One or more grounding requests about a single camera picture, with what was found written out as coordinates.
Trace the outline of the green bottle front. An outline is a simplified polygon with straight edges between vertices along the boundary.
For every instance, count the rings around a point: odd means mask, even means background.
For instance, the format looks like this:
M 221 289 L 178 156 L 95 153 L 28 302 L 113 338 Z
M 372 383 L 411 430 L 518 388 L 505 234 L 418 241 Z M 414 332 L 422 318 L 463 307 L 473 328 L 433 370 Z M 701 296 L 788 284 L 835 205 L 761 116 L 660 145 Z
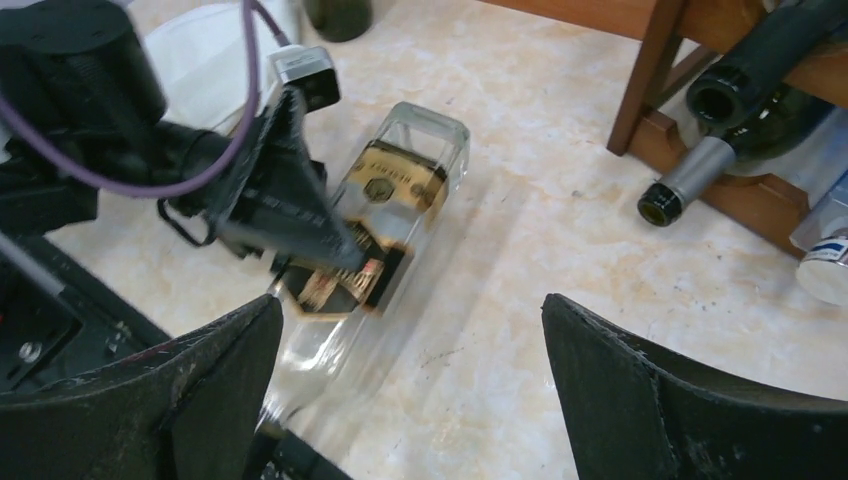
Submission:
M 689 86 L 690 113 L 710 128 L 739 125 L 789 72 L 847 22 L 844 0 L 781 1 Z

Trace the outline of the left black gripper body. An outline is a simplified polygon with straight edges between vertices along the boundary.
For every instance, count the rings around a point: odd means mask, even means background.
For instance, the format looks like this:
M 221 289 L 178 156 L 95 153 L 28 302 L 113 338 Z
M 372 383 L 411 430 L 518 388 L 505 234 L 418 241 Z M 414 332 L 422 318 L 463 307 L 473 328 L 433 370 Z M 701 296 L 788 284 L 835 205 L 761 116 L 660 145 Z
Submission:
M 290 250 L 312 228 L 312 174 L 300 92 L 284 92 L 260 118 L 249 149 L 210 194 L 205 220 L 235 256 Z

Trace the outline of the blue square glass bottle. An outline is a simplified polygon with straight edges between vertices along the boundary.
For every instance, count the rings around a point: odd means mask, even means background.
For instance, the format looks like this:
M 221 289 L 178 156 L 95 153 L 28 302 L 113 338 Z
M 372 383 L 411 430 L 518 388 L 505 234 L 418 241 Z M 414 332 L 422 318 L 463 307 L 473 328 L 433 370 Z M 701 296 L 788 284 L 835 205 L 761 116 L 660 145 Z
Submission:
M 790 240 L 804 252 L 798 283 L 815 298 L 847 304 L 847 112 L 836 111 L 809 138 L 798 170 L 809 213 Z

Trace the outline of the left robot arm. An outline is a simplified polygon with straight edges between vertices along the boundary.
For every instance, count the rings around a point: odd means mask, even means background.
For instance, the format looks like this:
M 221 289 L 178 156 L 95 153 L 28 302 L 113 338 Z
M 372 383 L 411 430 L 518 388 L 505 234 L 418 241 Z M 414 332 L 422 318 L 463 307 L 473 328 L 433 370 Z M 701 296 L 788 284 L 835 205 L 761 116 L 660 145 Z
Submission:
M 38 1 L 1 13 L 1 226 L 43 234 L 93 220 L 98 194 L 152 199 L 186 243 L 273 251 L 337 268 L 365 253 L 326 194 L 303 121 L 338 102 L 327 52 L 299 45 L 260 2 L 238 7 L 246 99 L 233 137 L 170 121 L 126 9 Z

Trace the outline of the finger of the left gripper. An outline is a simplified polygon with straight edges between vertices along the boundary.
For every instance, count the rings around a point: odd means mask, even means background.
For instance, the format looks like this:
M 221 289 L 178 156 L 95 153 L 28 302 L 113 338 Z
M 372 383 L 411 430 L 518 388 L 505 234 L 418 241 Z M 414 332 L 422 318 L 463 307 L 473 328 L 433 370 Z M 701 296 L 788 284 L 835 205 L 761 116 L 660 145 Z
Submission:
M 366 255 L 334 210 L 303 132 L 306 102 L 285 89 L 232 164 L 218 198 L 218 238 L 252 249 L 357 269 Z

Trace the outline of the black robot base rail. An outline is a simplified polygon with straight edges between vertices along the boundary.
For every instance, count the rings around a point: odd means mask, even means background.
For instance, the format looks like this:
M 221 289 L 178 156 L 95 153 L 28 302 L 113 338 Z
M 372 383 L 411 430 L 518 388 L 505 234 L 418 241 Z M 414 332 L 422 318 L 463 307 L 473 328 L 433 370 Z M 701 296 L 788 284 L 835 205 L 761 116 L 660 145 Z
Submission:
M 1 236 L 1 391 L 30 393 L 170 340 L 40 236 Z

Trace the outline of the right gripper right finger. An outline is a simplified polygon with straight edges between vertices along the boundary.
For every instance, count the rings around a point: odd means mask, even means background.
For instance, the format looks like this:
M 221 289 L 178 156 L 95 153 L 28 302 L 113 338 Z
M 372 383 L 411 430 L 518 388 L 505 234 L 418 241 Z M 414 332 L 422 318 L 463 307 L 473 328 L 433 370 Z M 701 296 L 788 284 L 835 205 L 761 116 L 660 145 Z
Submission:
M 847 405 L 748 380 L 560 294 L 542 324 L 582 479 L 843 479 Z

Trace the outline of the green bottle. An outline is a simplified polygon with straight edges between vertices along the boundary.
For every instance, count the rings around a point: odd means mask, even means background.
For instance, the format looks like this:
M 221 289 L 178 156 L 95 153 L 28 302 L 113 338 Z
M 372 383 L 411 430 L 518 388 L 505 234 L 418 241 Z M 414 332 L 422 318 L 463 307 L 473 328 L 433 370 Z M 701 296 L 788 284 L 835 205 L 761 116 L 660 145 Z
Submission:
M 637 209 L 648 223 L 667 227 L 717 178 L 736 164 L 778 158 L 813 134 L 835 106 L 789 86 L 780 86 L 735 127 L 711 128 L 680 164 L 654 182 Z
M 304 0 L 303 7 L 313 29 L 329 42 L 354 40 L 373 23 L 371 0 Z
M 690 113 L 710 128 L 739 125 L 789 72 L 847 22 L 844 0 L 781 1 L 689 86 Z

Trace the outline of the small clear labelled bottle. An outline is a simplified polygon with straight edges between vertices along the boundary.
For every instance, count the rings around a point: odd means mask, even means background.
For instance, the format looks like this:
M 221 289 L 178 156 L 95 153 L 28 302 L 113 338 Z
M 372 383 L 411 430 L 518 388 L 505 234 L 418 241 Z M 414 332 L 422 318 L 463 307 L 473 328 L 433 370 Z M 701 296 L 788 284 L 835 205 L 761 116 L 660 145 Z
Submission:
M 284 425 L 348 364 L 364 326 L 394 315 L 470 157 L 460 120 L 396 104 L 360 143 L 332 200 L 365 253 L 353 270 L 293 257 L 269 292 L 284 328 L 260 421 Z

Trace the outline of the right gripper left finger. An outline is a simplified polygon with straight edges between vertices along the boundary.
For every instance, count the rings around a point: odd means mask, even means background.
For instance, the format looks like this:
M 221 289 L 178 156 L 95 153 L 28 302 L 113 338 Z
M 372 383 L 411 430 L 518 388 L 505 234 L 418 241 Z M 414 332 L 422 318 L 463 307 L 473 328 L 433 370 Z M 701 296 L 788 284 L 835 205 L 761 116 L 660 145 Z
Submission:
M 206 326 L 1 398 L 5 479 L 239 479 L 283 328 L 263 295 Z

